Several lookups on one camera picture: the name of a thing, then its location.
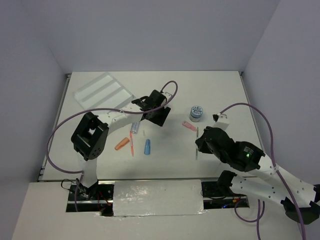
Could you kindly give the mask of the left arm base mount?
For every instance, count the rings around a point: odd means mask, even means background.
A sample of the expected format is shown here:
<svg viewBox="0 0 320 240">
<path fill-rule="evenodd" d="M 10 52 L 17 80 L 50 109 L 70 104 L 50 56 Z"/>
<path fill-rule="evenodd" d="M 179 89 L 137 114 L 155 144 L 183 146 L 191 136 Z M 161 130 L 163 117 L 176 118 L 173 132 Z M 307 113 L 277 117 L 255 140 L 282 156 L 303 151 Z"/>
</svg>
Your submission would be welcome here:
<svg viewBox="0 0 320 240">
<path fill-rule="evenodd" d="M 98 213 L 103 217 L 112 217 L 114 187 L 112 183 L 99 184 L 94 195 L 86 196 L 80 189 L 76 192 L 77 181 L 63 179 L 60 187 L 68 191 L 66 212 L 76 213 Z"/>
</svg>

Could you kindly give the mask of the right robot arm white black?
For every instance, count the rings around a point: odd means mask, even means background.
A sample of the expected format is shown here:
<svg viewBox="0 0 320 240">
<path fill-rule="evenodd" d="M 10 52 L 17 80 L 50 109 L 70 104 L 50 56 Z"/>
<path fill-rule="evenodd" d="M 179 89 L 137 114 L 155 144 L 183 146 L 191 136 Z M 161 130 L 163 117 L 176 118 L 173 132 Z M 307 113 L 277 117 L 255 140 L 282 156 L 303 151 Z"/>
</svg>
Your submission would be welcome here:
<svg viewBox="0 0 320 240">
<path fill-rule="evenodd" d="M 320 217 L 320 186 L 295 177 L 259 147 L 247 141 L 234 141 L 218 127 L 206 127 L 195 141 L 199 152 L 215 155 L 233 170 L 224 170 L 217 180 L 223 196 L 242 194 L 273 202 L 284 208 L 291 220 L 305 225 Z"/>
</svg>

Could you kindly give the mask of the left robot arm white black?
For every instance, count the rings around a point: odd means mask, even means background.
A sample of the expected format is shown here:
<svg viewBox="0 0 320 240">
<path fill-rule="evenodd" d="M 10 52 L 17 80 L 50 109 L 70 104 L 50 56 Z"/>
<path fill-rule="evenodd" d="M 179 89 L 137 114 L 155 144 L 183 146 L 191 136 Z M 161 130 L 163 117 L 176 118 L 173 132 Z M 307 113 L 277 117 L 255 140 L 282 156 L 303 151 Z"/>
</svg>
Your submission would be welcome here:
<svg viewBox="0 0 320 240">
<path fill-rule="evenodd" d="M 86 113 L 71 136 L 74 150 L 82 156 L 80 165 L 83 171 L 80 180 L 80 194 L 91 200 L 98 193 L 97 160 L 103 152 L 108 135 L 114 131 L 147 120 L 163 126 L 171 111 L 163 107 L 172 95 L 153 90 L 149 96 L 134 99 L 119 111 L 95 115 Z"/>
</svg>

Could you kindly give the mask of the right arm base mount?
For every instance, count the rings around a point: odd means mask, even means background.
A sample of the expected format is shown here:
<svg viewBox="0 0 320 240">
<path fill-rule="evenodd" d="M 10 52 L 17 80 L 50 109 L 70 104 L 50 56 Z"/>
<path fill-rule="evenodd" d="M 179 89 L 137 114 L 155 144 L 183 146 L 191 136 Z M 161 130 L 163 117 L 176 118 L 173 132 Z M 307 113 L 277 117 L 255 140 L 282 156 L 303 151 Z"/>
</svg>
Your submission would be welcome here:
<svg viewBox="0 0 320 240">
<path fill-rule="evenodd" d="M 236 204 L 238 208 L 249 208 L 246 195 L 234 193 L 222 193 L 216 181 L 202 181 L 200 194 L 203 198 L 205 210 L 233 209 Z"/>
</svg>

